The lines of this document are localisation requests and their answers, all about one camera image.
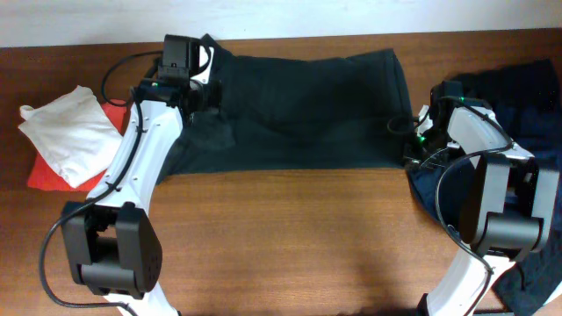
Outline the dark green Nike t-shirt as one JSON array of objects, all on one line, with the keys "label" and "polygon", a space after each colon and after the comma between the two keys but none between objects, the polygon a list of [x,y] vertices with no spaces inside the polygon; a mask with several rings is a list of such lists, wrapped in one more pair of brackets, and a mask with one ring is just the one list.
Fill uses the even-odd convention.
[{"label": "dark green Nike t-shirt", "polygon": [[268,169],[400,168],[404,140],[389,122],[411,104],[391,48],[345,58],[287,60],[215,47],[209,94],[191,114],[161,177]]}]

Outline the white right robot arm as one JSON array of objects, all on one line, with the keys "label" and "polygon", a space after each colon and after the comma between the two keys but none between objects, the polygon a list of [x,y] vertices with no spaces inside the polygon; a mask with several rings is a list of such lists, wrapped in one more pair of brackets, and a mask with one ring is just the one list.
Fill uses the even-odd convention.
[{"label": "white right robot arm", "polygon": [[457,226],[443,230],[458,246],[437,287],[422,295],[418,315],[473,315],[493,284],[517,262],[547,243],[560,173],[518,145],[500,126],[484,100],[439,97],[427,110],[436,131],[463,151],[450,162],[436,186],[458,165],[469,162],[474,178],[459,211]]}]

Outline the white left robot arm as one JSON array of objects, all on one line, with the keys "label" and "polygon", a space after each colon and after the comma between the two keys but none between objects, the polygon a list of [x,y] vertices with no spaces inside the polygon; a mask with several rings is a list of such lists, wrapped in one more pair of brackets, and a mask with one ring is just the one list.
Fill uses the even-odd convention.
[{"label": "white left robot arm", "polygon": [[143,80],[123,140],[102,179],[82,203],[69,202],[61,232],[76,284],[124,315],[176,315],[158,283],[162,246],[150,201],[162,166],[184,124],[203,109],[206,79]]}]

